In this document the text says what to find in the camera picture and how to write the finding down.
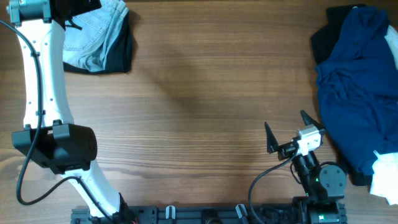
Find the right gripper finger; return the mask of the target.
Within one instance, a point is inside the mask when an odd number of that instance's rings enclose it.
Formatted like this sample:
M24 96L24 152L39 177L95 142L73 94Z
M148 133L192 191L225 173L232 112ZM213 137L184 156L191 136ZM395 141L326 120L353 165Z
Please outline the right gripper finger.
M303 119L303 122L306 126L308 125L314 125L314 127L316 127L320 134L324 134L325 133L325 128L323 127L323 125L321 125L318 121L315 121L311 116L309 116L304 110L300 111L301 117Z
M267 122L264 123L264 126L265 126L265 130L266 130L266 138L267 138L267 152L269 154L272 154L279 150L279 144L278 144L278 142L277 142L277 140Z

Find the light blue denim shorts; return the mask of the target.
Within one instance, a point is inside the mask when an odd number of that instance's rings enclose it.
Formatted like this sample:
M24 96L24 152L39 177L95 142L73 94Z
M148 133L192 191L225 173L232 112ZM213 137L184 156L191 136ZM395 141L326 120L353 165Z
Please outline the light blue denim shorts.
M63 62L98 72L121 31L129 9L124 1L101 0L101 8L75 16L66 23Z

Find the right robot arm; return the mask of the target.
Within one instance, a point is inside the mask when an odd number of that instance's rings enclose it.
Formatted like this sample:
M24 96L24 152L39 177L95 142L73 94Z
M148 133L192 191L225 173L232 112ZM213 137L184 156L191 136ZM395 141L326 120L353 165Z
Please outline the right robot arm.
M323 144L325 128L303 110L304 127L290 142L279 144L267 123L268 153L278 153L280 161L291 161L291 173L303 187L305 195L294 197L288 205L265 205L261 213L271 223L344 224L348 222L345 205L347 171L335 162L320 163L315 150Z

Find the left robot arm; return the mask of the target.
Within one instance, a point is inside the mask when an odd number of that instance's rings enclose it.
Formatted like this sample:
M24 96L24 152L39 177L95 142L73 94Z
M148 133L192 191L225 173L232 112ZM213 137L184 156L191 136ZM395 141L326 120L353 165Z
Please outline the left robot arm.
M26 162L50 169L71 183L88 205L89 223L137 223L137 216L100 169L96 136L74 123L63 68L66 26L94 11L99 1L11 1L7 27L19 38L24 61L26 106L13 146Z

